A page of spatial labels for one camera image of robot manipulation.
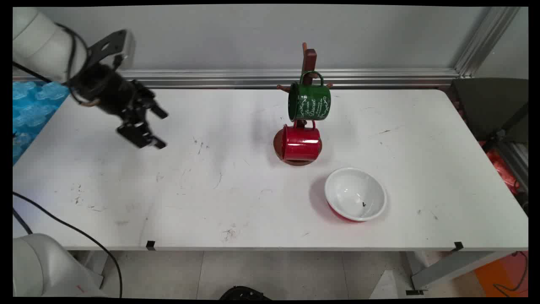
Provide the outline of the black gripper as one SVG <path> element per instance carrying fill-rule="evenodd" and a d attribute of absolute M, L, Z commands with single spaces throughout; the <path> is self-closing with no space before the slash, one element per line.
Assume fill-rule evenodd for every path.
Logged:
<path fill-rule="evenodd" d="M 167 143 L 151 131 L 146 109 L 160 119 L 168 117 L 168 112 L 156 102 L 156 94 L 140 81 L 128 81 L 109 65 L 95 63 L 70 79 L 70 88 L 85 99 L 82 103 L 86 106 L 97 106 L 109 115 L 120 117 L 122 122 L 116 133 L 136 147 L 167 147 Z"/>

